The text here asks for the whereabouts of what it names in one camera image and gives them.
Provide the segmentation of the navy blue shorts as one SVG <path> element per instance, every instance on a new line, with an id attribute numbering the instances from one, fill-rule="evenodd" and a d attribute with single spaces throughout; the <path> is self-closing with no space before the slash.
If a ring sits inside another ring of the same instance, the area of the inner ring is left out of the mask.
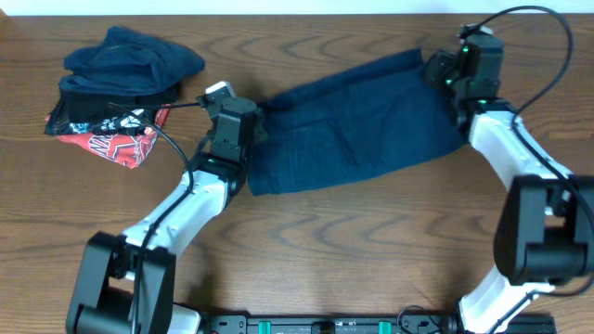
<path id="1" fill-rule="evenodd" d="M 267 137 L 252 149 L 253 195 L 363 181 L 461 148 L 448 100 L 423 81 L 425 68 L 410 49 L 262 102 Z"/>

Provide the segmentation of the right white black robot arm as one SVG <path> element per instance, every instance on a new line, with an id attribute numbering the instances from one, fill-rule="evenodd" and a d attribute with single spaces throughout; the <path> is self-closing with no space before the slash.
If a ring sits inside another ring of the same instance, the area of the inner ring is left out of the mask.
<path id="1" fill-rule="evenodd" d="M 440 320 L 444 333 L 506 333 L 535 299 L 571 298 L 593 285 L 593 179 L 556 162 L 498 95 L 501 50 L 439 51 L 426 82 L 451 101 L 455 125 L 506 188 L 495 264 Z"/>

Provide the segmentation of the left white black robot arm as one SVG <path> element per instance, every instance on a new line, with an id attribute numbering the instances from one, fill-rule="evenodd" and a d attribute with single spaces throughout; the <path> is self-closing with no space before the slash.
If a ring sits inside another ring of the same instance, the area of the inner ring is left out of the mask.
<path id="1" fill-rule="evenodd" d="M 174 302 L 175 268 L 192 239 L 246 180 L 258 106 L 202 96 L 213 119 L 209 151 L 185 159 L 174 191 L 144 219 L 87 242 L 66 319 L 69 333 L 198 333 L 199 312 Z"/>

